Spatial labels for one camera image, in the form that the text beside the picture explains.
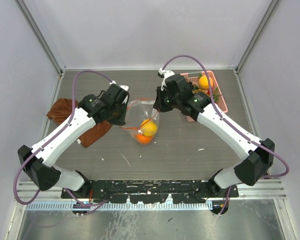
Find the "clear orange-zip bag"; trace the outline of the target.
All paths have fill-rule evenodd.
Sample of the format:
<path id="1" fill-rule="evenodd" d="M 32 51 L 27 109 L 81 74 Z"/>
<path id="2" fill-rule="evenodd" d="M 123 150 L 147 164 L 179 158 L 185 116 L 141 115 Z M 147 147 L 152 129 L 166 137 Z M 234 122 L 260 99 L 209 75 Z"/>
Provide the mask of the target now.
<path id="1" fill-rule="evenodd" d="M 159 128 L 160 112 L 153 108 L 154 103 L 154 98 L 137 98 L 130 101 L 127 105 L 125 125 L 120 128 L 135 140 L 136 135 L 143 135 L 140 127 L 144 120 L 153 120 Z"/>

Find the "orange peach toy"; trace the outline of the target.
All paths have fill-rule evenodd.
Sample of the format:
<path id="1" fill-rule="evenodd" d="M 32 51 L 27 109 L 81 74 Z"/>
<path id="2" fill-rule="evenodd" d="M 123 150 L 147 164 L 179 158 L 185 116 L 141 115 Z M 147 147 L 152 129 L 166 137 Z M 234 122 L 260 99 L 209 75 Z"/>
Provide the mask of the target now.
<path id="1" fill-rule="evenodd" d="M 207 77 L 206 75 L 201 76 L 198 79 L 198 87 L 203 90 L 209 90 L 209 87 L 213 88 L 213 79 L 210 76 L 209 77 Z"/>

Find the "yellow lemon toy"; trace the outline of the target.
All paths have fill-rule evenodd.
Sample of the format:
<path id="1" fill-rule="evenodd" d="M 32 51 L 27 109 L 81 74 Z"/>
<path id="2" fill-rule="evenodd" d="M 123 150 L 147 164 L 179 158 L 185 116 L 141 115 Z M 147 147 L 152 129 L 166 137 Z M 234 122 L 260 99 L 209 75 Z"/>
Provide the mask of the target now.
<path id="1" fill-rule="evenodd" d="M 141 123 L 140 131 L 144 136 L 152 137 L 157 133 L 158 126 L 152 119 L 146 119 Z"/>

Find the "orange persimmon toy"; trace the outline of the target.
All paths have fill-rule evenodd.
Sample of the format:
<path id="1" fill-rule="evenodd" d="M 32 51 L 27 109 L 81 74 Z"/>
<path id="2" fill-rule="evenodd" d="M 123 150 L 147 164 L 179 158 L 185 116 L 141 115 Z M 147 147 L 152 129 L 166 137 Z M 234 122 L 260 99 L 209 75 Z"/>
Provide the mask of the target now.
<path id="1" fill-rule="evenodd" d="M 145 136 L 142 134 L 137 134 L 135 136 L 135 139 L 137 140 L 138 143 L 147 145 L 153 140 L 153 136 Z"/>

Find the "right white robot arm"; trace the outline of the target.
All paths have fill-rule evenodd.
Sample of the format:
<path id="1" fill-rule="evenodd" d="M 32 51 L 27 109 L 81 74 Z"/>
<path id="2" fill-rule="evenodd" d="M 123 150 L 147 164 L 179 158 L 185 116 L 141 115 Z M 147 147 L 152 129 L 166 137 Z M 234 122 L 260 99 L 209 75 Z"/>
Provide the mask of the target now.
<path id="1" fill-rule="evenodd" d="M 161 113 L 180 110 L 183 115 L 212 130 L 240 159 L 238 164 L 217 171 L 208 180 L 207 188 L 213 196 L 221 197 L 229 187 L 237 184 L 253 186 L 267 173 L 274 160 L 275 144 L 272 140 L 261 140 L 245 131 L 204 92 L 193 93 L 181 74 L 168 70 L 159 76 L 163 80 L 156 88 L 154 109 Z"/>

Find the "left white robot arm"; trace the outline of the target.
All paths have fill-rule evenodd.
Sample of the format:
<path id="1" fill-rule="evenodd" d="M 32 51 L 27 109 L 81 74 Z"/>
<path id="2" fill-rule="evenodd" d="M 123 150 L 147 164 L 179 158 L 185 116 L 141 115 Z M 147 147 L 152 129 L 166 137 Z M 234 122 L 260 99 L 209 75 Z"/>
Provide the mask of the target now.
<path id="1" fill-rule="evenodd" d="M 22 145 L 18 157 L 22 170 L 40 191 L 52 187 L 71 190 L 78 198 L 90 193 L 89 180 L 79 171 L 56 166 L 61 154 L 82 134 L 100 123 L 123 126 L 129 100 L 126 85 L 110 84 L 99 96 L 89 94 L 52 133 L 31 147 Z"/>

